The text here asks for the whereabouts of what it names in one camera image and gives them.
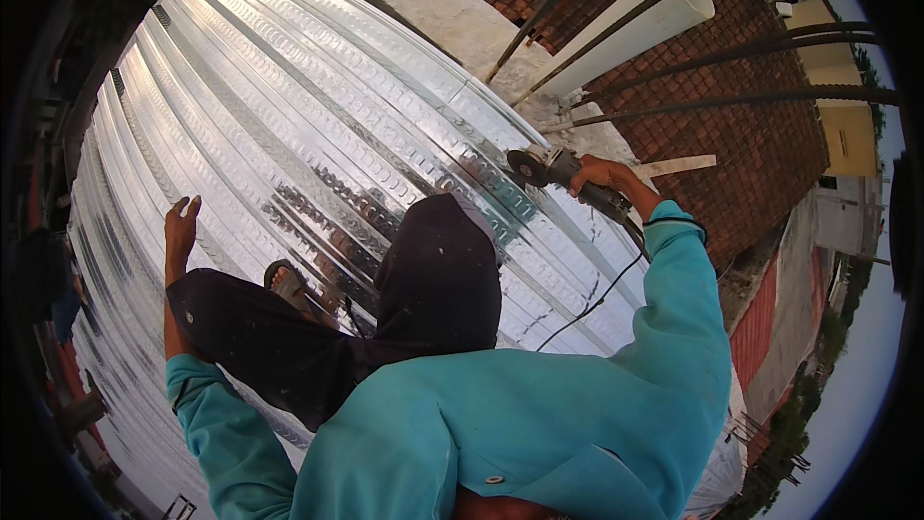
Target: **man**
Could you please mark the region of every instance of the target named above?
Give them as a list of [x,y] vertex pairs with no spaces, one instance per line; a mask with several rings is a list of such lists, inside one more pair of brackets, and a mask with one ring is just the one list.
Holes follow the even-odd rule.
[[[613,357],[492,349],[501,294],[486,223],[453,195],[405,215],[375,277],[379,327],[352,338],[258,285],[186,272],[201,201],[167,214],[167,390],[219,518],[676,518],[731,386],[705,233],[625,165],[571,181],[641,214],[652,264],[635,341]],[[276,291],[294,270],[268,273]],[[317,430],[296,475],[217,361]]]

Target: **angle grinder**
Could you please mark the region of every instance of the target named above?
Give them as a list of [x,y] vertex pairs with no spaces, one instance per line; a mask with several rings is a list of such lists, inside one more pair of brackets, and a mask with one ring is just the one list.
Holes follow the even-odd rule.
[[[507,162],[513,172],[511,177],[517,184],[524,182],[534,187],[545,187],[550,182],[568,189],[571,178],[581,170],[580,160],[575,152],[563,146],[544,147],[531,144],[525,149],[507,151]],[[632,203],[621,193],[610,187],[585,182],[577,197],[626,228],[636,246],[648,258],[645,240],[639,226],[629,218]]]

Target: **teal sweatshirt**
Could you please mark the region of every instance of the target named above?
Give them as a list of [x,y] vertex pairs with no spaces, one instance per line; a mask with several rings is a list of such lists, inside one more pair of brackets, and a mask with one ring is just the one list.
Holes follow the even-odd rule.
[[676,518],[731,387],[715,272],[690,220],[664,201],[645,225],[646,306],[612,357],[498,349],[386,365],[320,427],[299,473],[215,365],[171,358],[167,395],[190,380],[179,422],[215,514],[448,520],[460,484],[580,520]]

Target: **leg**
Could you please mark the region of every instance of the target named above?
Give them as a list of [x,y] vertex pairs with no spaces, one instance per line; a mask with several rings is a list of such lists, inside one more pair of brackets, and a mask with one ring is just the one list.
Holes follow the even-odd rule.
[[364,363],[491,349],[497,341],[501,285],[487,221],[453,195],[408,209],[375,275],[379,329]]
[[353,338],[304,318],[260,285],[193,270],[167,288],[167,298],[193,345],[311,431],[356,386]]

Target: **sky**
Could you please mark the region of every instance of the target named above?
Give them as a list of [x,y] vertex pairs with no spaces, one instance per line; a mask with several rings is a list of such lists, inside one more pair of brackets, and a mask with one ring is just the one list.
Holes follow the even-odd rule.
[[[830,0],[845,21],[867,20],[857,0]],[[883,53],[868,45],[870,59],[884,87],[895,88]],[[885,107],[886,126],[880,141],[880,154],[891,176],[893,164],[905,143],[898,110]],[[891,186],[884,184],[884,203],[888,205]],[[884,213],[888,232],[888,209]],[[889,236],[879,242],[879,258],[889,260]],[[898,341],[905,304],[893,293],[892,271],[874,265],[870,286],[860,298],[854,323],[847,332],[847,351],[837,361],[828,379],[821,405],[808,421],[809,445],[803,457],[811,462],[807,473],[795,471],[801,485],[780,485],[780,496],[763,516],[769,520],[802,520],[818,512],[857,455],[873,425],[884,394],[895,370]]]

